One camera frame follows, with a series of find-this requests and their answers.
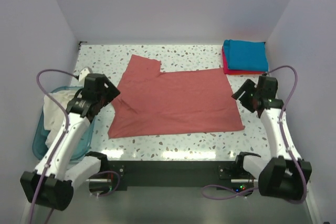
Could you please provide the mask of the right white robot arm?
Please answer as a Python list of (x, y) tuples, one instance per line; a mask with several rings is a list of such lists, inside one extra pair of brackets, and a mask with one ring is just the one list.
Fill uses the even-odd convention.
[(232, 95), (245, 109), (257, 113), (271, 153), (271, 159), (266, 161), (258, 154), (241, 152), (235, 159), (235, 166), (258, 180), (262, 196), (299, 204), (307, 195), (312, 166), (301, 157), (292, 141), (285, 104), (276, 97), (277, 90), (277, 79), (263, 74), (257, 83), (247, 79)]

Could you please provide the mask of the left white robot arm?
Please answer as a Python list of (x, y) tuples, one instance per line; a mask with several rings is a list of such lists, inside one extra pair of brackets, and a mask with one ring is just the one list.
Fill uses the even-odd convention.
[(107, 156), (88, 152), (82, 161), (68, 168), (70, 159), (82, 135), (100, 110), (115, 99), (120, 91), (105, 74), (80, 74), (83, 87), (66, 108), (61, 108), (64, 121), (51, 147), (32, 172), (23, 172), (20, 183), (31, 206), (40, 205), (65, 210), (74, 191), (94, 175), (108, 174), (120, 178), (110, 169)]

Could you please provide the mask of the salmon pink t shirt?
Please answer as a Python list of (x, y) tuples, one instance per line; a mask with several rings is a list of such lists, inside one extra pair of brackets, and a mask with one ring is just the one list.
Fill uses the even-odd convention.
[(109, 138), (245, 128), (220, 68), (161, 72), (160, 61), (132, 55), (118, 89)]

